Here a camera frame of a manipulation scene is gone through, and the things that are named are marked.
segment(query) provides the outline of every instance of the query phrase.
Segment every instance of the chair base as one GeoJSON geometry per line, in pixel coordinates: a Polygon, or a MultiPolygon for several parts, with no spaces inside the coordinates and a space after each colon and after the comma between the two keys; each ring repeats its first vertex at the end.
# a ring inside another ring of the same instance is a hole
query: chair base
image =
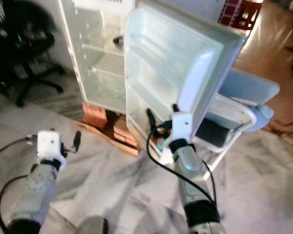
{"type": "Polygon", "coordinates": [[[24,70],[26,71],[26,73],[28,75],[28,79],[26,80],[25,87],[22,89],[22,91],[20,92],[20,94],[18,95],[18,97],[16,99],[15,104],[18,107],[23,107],[24,106],[23,99],[27,96],[30,88],[35,83],[40,83],[40,84],[44,84],[44,85],[53,87],[53,88],[55,88],[57,90],[57,92],[59,94],[61,94],[61,93],[64,92],[63,91],[63,88],[60,85],[42,79],[43,77],[45,77],[45,76],[47,76],[47,75],[49,75],[51,73],[54,73],[54,72],[57,72],[58,74],[63,75],[64,74],[64,69],[60,65],[55,65],[52,68],[48,69],[47,71],[42,72],[42,73],[37,74],[37,75],[35,75],[33,73],[32,69],[30,68],[30,66],[28,65],[28,63],[23,62],[22,63],[22,66],[23,66],[24,70]]]}

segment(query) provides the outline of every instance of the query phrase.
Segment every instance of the refrigerator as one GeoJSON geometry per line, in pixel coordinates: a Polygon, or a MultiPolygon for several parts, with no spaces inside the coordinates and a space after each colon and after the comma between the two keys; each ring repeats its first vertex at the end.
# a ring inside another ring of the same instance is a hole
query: refrigerator
{"type": "MultiPolygon", "coordinates": [[[[142,147],[146,109],[160,124],[176,103],[193,115],[193,138],[243,38],[179,0],[58,1],[84,101],[126,115],[142,147]],[[119,36],[123,47],[113,42],[119,36]]],[[[151,144],[162,163],[171,162],[169,150],[151,144]]]]}

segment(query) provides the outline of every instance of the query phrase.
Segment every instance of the black office chair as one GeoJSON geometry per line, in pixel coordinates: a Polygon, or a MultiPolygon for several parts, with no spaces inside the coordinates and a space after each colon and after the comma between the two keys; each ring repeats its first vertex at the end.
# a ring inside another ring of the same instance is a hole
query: black office chair
{"type": "Polygon", "coordinates": [[[17,97],[16,105],[24,105],[23,99],[35,83],[51,86],[58,93],[62,93],[61,86],[42,80],[54,72],[63,74],[64,70],[60,65],[53,64],[52,68],[45,72],[34,74],[28,64],[35,57],[47,52],[54,44],[54,37],[51,34],[53,20],[43,9],[31,2],[3,0],[3,9],[5,21],[0,25],[0,70],[4,73],[9,67],[21,64],[28,75],[26,84],[17,97]]]}

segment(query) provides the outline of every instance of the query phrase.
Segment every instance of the refrigerator shelf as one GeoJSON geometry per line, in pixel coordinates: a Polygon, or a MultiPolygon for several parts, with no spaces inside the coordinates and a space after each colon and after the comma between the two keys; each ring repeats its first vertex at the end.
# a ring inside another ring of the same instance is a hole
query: refrigerator shelf
{"type": "Polygon", "coordinates": [[[87,103],[126,113],[124,78],[101,72],[89,73],[82,77],[82,89],[87,103]]]}
{"type": "Polygon", "coordinates": [[[124,79],[124,57],[108,53],[87,51],[85,60],[88,63],[88,71],[101,72],[124,79]]]}
{"type": "Polygon", "coordinates": [[[114,38],[121,35],[121,29],[114,25],[105,26],[101,32],[95,32],[95,30],[89,29],[89,33],[83,36],[83,48],[124,56],[123,50],[113,42],[114,38]]]}

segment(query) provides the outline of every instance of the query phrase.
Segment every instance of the refrigerator door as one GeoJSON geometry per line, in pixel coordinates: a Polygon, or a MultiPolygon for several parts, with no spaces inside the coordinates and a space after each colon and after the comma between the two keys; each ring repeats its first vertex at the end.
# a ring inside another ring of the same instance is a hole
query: refrigerator door
{"type": "Polygon", "coordinates": [[[143,0],[124,41],[127,126],[138,143],[150,132],[146,109],[160,124],[174,103],[193,114],[193,138],[243,38],[169,1],[143,0]]]}

